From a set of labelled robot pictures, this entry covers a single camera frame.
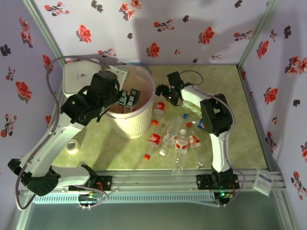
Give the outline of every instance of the white bucket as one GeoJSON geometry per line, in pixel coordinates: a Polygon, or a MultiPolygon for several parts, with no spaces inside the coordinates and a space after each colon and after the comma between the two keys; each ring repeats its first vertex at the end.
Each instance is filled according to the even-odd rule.
{"type": "Polygon", "coordinates": [[[124,114],[124,107],[118,104],[111,106],[106,113],[113,130],[121,137],[135,139],[149,129],[153,111],[155,95],[155,83],[148,71],[139,66],[123,65],[121,68],[130,71],[128,79],[123,84],[123,90],[130,93],[130,90],[141,91],[138,102],[134,105],[131,113],[124,114]]]}

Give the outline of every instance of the robotic arm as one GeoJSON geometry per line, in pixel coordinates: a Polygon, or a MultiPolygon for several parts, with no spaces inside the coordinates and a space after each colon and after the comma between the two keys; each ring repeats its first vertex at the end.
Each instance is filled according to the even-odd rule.
{"type": "MultiPolygon", "coordinates": [[[[99,122],[101,116],[108,111],[110,106],[119,101],[121,89],[128,74],[128,70],[124,68],[109,67],[108,70],[101,70],[93,75],[89,86],[84,86],[77,94],[67,99],[61,107],[59,124],[52,133],[52,137],[40,148],[21,175],[21,182],[27,189],[38,196],[44,196],[55,188],[69,185],[84,185],[99,189],[96,184],[100,182],[106,190],[109,183],[97,176],[87,165],[61,168],[51,164],[71,138],[93,118],[97,118],[97,122],[99,122]]],[[[169,74],[168,80],[170,88],[166,85],[159,85],[156,94],[162,94],[172,105],[177,105],[180,99],[190,101],[200,107],[204,125],[210,133],[213,145],[213,165],[211,177],[206,178],[207,184],[209,184],[206,189],[221,188],[229,181],[235,184],[237,176],[229,168],[226,159],[228,135],[225,137],[225,134],[232,124],[229,111],[211,95],[198,90],[191,83],[183,83],[178,72],[169,74]]],[[[214,97],[226,103],[222,94],[214,97]]],[[[46,136],[50,135],[49,132],[27,155],[9,162],[9,168],[16,175],[20,174],[33,151],[42,144],[46,136]]]]}

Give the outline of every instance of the marble pattern surface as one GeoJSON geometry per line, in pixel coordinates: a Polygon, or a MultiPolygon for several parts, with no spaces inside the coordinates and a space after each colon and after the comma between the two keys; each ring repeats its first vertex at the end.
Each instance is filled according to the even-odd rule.
{"type": "MultiPolygon", "coordinates": [[[[258,136],[252,121],[245,94],[235,66],[150,66],[156,84],[167,84],[166,75],[174,71],[192,69],[204,76],[204,83],[198,88],[206,92],[223,93],[233,109],[236,126],[229,137],[229,158],[234,167],[266,168],[258,136]]],[[[184,82],[196,83],[200,78],[195,73],[181,75],[184,82]]],[[[188,121],[199,120],[191,111],[174,107],[167,103],[165,117],[170,119],[176,115],[188,113],[188,121]]],[[[115,134],[103,116],[100,123],[91,121],[74,139],[81,147],[75,155],[69,155],[63,150],[53,162],[60,167],[75,167],[86,163],[94,170],[137,170],[137,169],[173,169],[175,153],[173,148],[166,156],[156,151],[151,159],[143,158],[147,149],[147,141],[154,130],[151,126],[147,133],[137,139],[123,139],[115,134]]],[[[186,169],[195,169],[197,161],[204,162],[204,168],[210,168],[213,160],[211,139],[209,134],[195,128],[201,138],[202,145],[195,150],[188,149],[185,159],[186,169]]]]}

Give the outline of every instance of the white bottle cap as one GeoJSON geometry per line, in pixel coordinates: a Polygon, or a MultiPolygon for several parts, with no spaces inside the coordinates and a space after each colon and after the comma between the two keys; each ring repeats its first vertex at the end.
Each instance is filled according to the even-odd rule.
{"type": "Polygon", "coordinates": [[[180,134],[186,135],[186,134],[187,134],[187,131],[186,131],[185,129],[181,129],[181,130],[180,130],[180,134]]]}
{"type": "Polygon", "coordinates": [[[162,155],[162,156],[165,156],[167,154],[167,150],[161,149],[159,154],[162,155]]]}

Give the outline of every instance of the floral wallpaper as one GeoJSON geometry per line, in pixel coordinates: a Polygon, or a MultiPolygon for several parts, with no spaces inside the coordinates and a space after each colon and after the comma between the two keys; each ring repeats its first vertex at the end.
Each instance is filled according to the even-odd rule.
{"type": "Polygon", "coordinates": [[[304,0],[281,1],[242,73],[300,229],[306,229],[307,211],[306,7],[304,0]]]}
{"type": "MultiPolygon", "coordinates": [[[[61,8],[52,7],[55,14],[61,8]]],[[[45,75],[54,56],[22,1],[5,1],[1,8],[13,9],[0,14],[0,192],[6,194],[0,198],[5,207],[0,208],[0,228],[9,229],[16,207],[16,176],[7,164],[27,154],[47,131],[54,102],[45,75]]],[[[60,65],[50,69],[54,91],[59,90],[61,76],[60,65]]]]}
{"type": "Polygon", "coordinates": [[[194,65],[237,64],[268,0],[34,2],[64,55],[194,65]]]}

